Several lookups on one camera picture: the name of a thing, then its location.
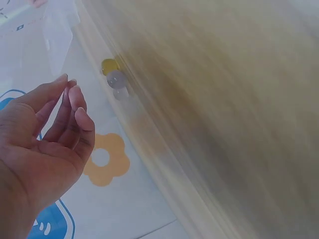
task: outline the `floor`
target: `floor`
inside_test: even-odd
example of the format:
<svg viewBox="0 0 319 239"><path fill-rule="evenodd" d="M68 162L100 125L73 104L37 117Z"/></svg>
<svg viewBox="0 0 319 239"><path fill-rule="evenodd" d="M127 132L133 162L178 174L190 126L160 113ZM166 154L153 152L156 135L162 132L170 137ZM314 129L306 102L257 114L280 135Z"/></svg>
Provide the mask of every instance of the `floor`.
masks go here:
<svg viewBox="0 0 319 239"><path fill-rule="evenodd" d="M4 93L0 103L56 78L50 74L41 31L16 39L14 44L17 49L14 54L7 52L11 60L0 67L0 96ZM11 48L2 45L2 50L5 49ZM96 123L98 148L89 161L91 167L58 202L38 216L28 238L187 239L121 128L75 36L62 72L77 79L82 88L88 113ZM112 149L105 142L114 143ZM109 157L110 150L122 150L121 160L126 165L114 176L105 173L113 172L109 162L116 160Z"/></svg>

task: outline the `blurred surface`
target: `blurred surface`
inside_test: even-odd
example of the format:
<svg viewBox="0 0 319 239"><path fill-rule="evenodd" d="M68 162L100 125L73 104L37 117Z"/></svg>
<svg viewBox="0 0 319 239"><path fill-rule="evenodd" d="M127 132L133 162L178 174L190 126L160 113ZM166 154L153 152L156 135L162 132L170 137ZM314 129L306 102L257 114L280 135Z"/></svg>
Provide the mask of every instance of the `blurred surface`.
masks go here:
<svg viewBox="0 0 319 239"><path fill-rule="evenodd" d="M318 1L83 5L82 43L92 62L108 44L130 76L143 111L114 106L191 236L318 238Z"/></svg>

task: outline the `finger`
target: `finger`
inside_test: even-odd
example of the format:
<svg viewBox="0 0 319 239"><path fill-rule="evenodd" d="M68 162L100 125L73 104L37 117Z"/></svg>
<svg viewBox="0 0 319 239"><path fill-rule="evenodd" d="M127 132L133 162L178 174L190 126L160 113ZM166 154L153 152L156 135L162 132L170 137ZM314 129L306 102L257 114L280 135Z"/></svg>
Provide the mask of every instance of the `finger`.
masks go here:
<svg viewBox="0 0 319 239"><path fill-rule="evenodd" d="M74 148L80 138L80 128L75 120L75 112L79 107L86 109L86 102L79 86L75 86L69 91L69 99L72 107L70 119L65 132L58 142L65 147Z"/></svg>
<svg viewBox="0 0 319 239"><path fill-rule="evenodd" d="M81 128L81 135L74 152L86 163L94 149L95 125L82 107L76 111L75 119Z"/></svg>
<svg viewBox="0 0 319 239"><path fill-rule="evenodd" d="M34 137L38 137L41 130L48 122L50 115L52 114L52 111L57 103L58 100L50 101L49 103L46 103L46 105L38 113L35 114L37 119L37 126L33 133Z"/></svg>
<svg viewBox="0 0 319 239"><path fill-rule="evenodd" d="M58 114L54 120L52 127L45 134L43 140L46 140L48 142L57 142L62 134L65 132L72 111L69 99L69 91L72 87L76 86L76 84L76 80L72 80L67 83Z"/></svg>
<svg viewBox="0 0 319 239"><path fill-rule="evenodd" d="M33 91L12 100L11 104L23 103L31 106L35 113L39 112L46 103L58 99L66 87L68 76L60 76L54 82L38 86Z"/></svg>

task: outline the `yellow bead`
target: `yellow bead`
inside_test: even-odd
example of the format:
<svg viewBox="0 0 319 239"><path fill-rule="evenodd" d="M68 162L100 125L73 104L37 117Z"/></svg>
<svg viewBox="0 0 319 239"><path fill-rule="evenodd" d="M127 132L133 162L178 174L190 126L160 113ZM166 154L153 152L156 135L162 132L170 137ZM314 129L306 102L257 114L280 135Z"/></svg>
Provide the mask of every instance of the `yellow bead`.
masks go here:
<svg viewBox="0 0 319 239"><path fill-rule="evenodd" d="M119 65L114 59L105 59L102 62L102 73L107 76L111 71L118 70Z"/></svg>

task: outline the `translucent ball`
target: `translucent ball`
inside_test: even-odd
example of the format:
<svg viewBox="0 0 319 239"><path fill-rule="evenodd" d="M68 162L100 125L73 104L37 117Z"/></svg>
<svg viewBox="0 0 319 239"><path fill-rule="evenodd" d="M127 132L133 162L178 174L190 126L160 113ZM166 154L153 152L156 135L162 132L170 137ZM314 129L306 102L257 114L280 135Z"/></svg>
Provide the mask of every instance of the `translucent ball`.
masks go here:
<svg viewBox="0 0 319 239"><path fill-rule="evenodd" d="M118 101L122 101L124 99L127 99L130 96L130 93L128 91L128 89L126 87L121 88L119 90L113 90L113 95L115 97L115 99L117 99Z"/></svg>
<svg viewBox="0 0 319 239"><path fill-rule="evenodd" d="M111 71L118 70L119 66L114 59L105 59L102 62L102 73L107 76Z"/></svg>
<svg viewBox="0 0 319 239"><path fill-rule="evenodd" d="M119 90L126 86L127 78L121 71L115 70L110 72L106 76L106 79L108 81L109 86L113 89Z"/></svg>

